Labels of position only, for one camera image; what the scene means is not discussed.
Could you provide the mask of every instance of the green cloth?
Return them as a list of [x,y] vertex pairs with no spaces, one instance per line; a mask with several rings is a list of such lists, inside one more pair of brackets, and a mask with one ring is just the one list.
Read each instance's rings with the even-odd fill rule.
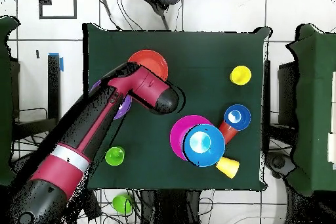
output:
[[12,150],[12,78],[8,35],[18,26],[16,19],[0,17],[0,185],[9,185],[15,174],[9,168]]
[[[169,67],[168,80],[186,95],[177,114],[155,115],[133,101],[114,146],[125,149],[120,166],[103,159],[89,188],[111,189],[237,189],[263,190],[259,181],[261,147],[261,96],[263,86],[263,45],[269,28],[252,33],[203,32],[109,32],[89,24],[89,87],[116,66],[142,49],[159,52]],[[251,69],[251,81],[233,84],[229,75],[237,65]],[[198,168],[175,156],[169,142],[174,123],[197,114],[215,126],[224,111],[243,104],[251,111],[250,126],[238,133],[224,155],[240,162],[233,179],[215,166]],[[112,123],[97,157],[102,157],[121,119]]]
[[296,86],[299,138],[293,154],[298,168],[287,180],[297,192],[310,196],[314,190],[336,190],[336,171],[327,161],[336,35],[319,33],[310,24],[299,26],[298,34],[289,45],[300,71]]

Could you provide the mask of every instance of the desk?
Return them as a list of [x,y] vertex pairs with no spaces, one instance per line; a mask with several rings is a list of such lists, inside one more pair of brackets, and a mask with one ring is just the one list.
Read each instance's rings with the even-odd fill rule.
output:
[[[264,189],[259,181],[261,91],[263,43],[269,28],[259,28],[253,34],[236,34],[109,32],[92,24],[87,27],[89,87],[133,53],[151,49],[163,55],[169,67],[168,80],[186,95],[181,112],[164,116],[154,115],[133,101],[113,142],[125,149],[125,160],[117,167],[103,160],[89,181],[90,189]],[[252,72],[251,81],[243,87],[229,80],[231,70],[240,64]],[[225,150],[225,156],[240,162],[234,179],[215,166],[197,168],[175,156],[169,134],[178,119],[197,114],[218,127],[224,111],[236,103],[248,107],[252,119],[250,126],[238,133]],[[118,126],[116,120],[97,152],[98,158],[103,157]]]
[[9,168],[8,162],[12,150],[12,78],[10,55],[7,49],[8,35],[18,26],[18,21],[12,17],[0,18],[0,185],[9,185],[15,174]]
[[293,160],[297,165],[287,177],[300,194],[315,190],[336,191],[336,171],[327,161],[327,137],[331,119],[331,82],[336,71],[336,35],[299,26],[297,39],[289,44],[299,65],[296,115],[299,123]]

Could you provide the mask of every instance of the blue tape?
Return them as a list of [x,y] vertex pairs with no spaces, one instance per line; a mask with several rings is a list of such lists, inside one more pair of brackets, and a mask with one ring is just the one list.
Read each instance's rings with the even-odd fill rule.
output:
[[61,72],[64,71],[64,67],[63,67],[63,57],[60,58],[60,71],[61,71]]

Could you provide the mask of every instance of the floor tile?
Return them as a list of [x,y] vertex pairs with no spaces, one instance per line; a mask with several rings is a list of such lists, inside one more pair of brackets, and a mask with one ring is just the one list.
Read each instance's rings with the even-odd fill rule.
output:
[[213,201],[216,191],[214,189],[205,189],[201,191],[201,195],[199,196],[199,201],[201,203],[211,203]]
[[13,58],[18,57],[17,44],[16,41],[7,41],[7,45],[10,49],[10,56]]
[[[270,109],[279,112],[279,65],[293,62],[294,57],[285,47],[288,43],[269,43],[268,59],[270,61]],[[278,114],[271,113],[271,123],[278,123]]]
[[77,224],[100,224],[100,218],[92,219],[88,222],[86,215],[84,214],[84,210],[79,213],[79,219],[77,220]]
[[215,204],[211,213],[210,208],[207,204],[199,205],[201,224],[260,224],[260,204]]
[[184,31],[252,32],[264,14],[265,0],[184,0]]
[[284,224],[287,205],[262,205],[261,224]]
[[264,167],[264,182],[268,185],[266,190],[262,191],[262,202],[271,204],[286,204],[287,191],[282,179],[276,179],[271,171]]
[[[19,41],[20,109],[48,107],[48,54],[59,53],[64,61],[60,73],[61,116],[83,94],[82,41]],[[22,121],[44,118],[43,111],[20,114]]]
[[335,0],[267,0],[266,25],[273,29],[271,40],[293,41],[300,24],[330,32],[336,27],[335,15]]
[[[54,5],[43,6],[50,15],[70,13],[68,7],[63,7],[69,0],[53,1]],[[99,2],[77,0],[77,19],[39,19],[39,0],[19,0],[18,19],[19,39],[83,39],[82,23],[99,23]]]
[[[150,6],[150,4],[148,4],[144,0],[121,0],[121,1],[106,0],[106,1],[111,12],[112,21],[116,23],[123,30],[131,30],[130,25],[134,30],[140,30],[140,28],[134,22],[132,22],[130,18],[134,20],[143,30],[165,30],[165,26],[163,25],[161,17],[157,15],[153,11],[153,8]],[[123,10],[121,2],[123,8],[125,9],[129,17],[127,17],[127,15],[124,12],[121,12],[121,10]],[[172,29],[173,26],[175,29],[176,14],[177,14],[176,6],[178,5],[180,5],[180,3],[178,3],[177,5],[170,6],[167,13],[165,12],[165,18],[170,29]],[[122,13],[124,14],[125,18],[129,21],[130,25],[128,25]],[[116,27],[110,21],[105,6],[102,3],[100,4],[100,26],[105,30],[116,29]]]
[[216,190],[214,203],[260,203],[261,193],[248,190]]

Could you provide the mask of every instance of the black wire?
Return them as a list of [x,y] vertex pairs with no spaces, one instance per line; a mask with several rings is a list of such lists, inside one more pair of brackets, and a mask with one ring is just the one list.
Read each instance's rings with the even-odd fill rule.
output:
[[275,145],[277,145],[284,153],[286,153],[286,155],[287,156],[289,156],[288,155],[288,152],[286,152],[279,144],[277,144],[277,143],[275,143],[272,139],[270,139],[270,141],[272,142],[272,143],[274,143]]
[[176,29],[177,29],[177,20],[179,19],[179,13],[180,13],[180,8],[181,8],[181,6],[178,8],[178,11],[177,11],[175,31],[176,31]]
[[35,144],[35,146],[36,146],[36,147],[38,147],[39,145],[36,143],[36,141],[35,141],[35,139],[34,139],[33,135],[30,135],[30,137],[31,137],[31,139],[32,139],[33,143]]
[[[99,0],[99,1],[108,9],[108,6],[102,0]],[[113,22],[113,20],[111,18],[111,13],[108,13],[108,18],[114,24],[114,26],[117,28],[117,30],[123,31],[123,29],[121,29],[116,23]]]
[[121,14],[123,15],[124,19],[126,20],[126,22],[128,23],[128,25],[131,27],[132,31],[134,31],[134,29],[132,28],[132,25],[130,25],[129,21],[126,19],[125,15],[123,14],[123,11],[121,10],[121,8],[119,6],[118,0],[117,0],[117,4],[118,4],[119,10],[120,10]]
[[26,143],[26,142],[20,142],[20,144],[35,146],[35,144],[33,144],[33,143]]
[[20,147],[19,148],[15,148],[14,151],[15,152],[35,152],[34,150],[20,150]]
[[120,221],[120,220],[118,220],[118,219],[116,219],[116,218],[114,218],[114,217],[108,215],[107,213],[102,213],[102,214],[103,214],[104,216],[106,216],[106,218],[104,219],[104,221],[102,222],[102,224],[104,224],[104,222],[105,222],[105,220],[107,220],[107,218],[113,219],[114,221],[117,221],[119,224],[123,224],[122,221]]
[[[123,8],[123,1],[122,1],[122,0],[120,0],[120,5],[121,5],[121,7]],[[125,11],[124,8],[123,8],[123,11],[125,12],[125,14],[127,15],[127,17],[128,17],[134,24],[136,24],[142,31],[144,30],[144,29],[142,29],[142,28],[138,25],[138,23],[136,23],[131,17],[129,17],[129,15],[127,14],[127,12]]]
[[287,150],[289,148],[292,148],[292,146],[286,146],[284,148],[270,148],[270,149],[268,149],[268,151],[271,152],[271,151],[275,151],[275,150]]
[[45,137],[41,137],[41,136],[37,136],[37,135],[33,135],[34,137],[40,138],[40,139],[44,139]]
[[202,197],[199,201],[201,202],[202,199],[209,199],[211,201],[211,209],[205,213],[200,213],[199,215],[206,215],[207,213],[211,212],[213,210],[213,206],[214,206],[214,203],[212,201],[212,199],[210,199],[209,197]]
[[[135,201],[134,191],[132,191],[132,195],[133,195],[133,199]],[[135,214],[135,222],[134,222],[134,224],[137,224],[137,214]]]
[[275,111],[270,111],[271,113],[275,113],[275,114],[279,114],[279,112],[275,112]]

